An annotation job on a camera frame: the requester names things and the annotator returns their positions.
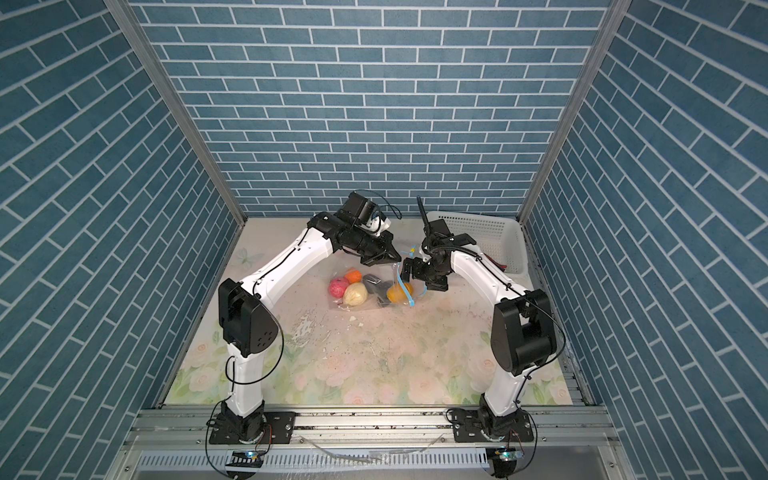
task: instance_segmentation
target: red fruit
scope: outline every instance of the red fruit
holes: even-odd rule
[[[333,298],[341,298],[344,296],[344,292],[348,286],[349,280],[340,276],[331,280],[330,285],[328,285],[328,293],[330,293]]]

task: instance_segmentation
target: orange fruit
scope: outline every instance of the orange fruit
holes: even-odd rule
[[[413,287],[410,283],[405,282],[403,285],[406,286],[406,289],[408,289],[408,293],[411,294],[411,298],[413,298]],[[386,297],[389,299],[392,303],[407,303],[408,297],[406,296],[406,293],[402,290],[402,287],[399,283],[395,283],[386,291]]]
[[[344,278],[349,280],[350,283],[362,282],[362,273],[360,273],[359,270],[351,268],[344,274]]]

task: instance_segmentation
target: blue brick wall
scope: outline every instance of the blue brick wall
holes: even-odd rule
[[[0,478],[98,477],[235,223],[101,0],[0,12]]]
[[[767,25],[634,0],[529,224],[642,478],[768,478]]]
[[[131,3],[250,216],[512,216],[609,0],[257,3]]]

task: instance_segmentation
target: basket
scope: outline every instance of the basket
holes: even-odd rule
[[[430,222],[442,218],[452,233],[468,233],[480,249],[495,260],[507,266],[505,272],[511,275],[528,275],[528,254],[520,224],[508,218],[488,215],[461,214],[456,212],[432,211],[427,213]]]

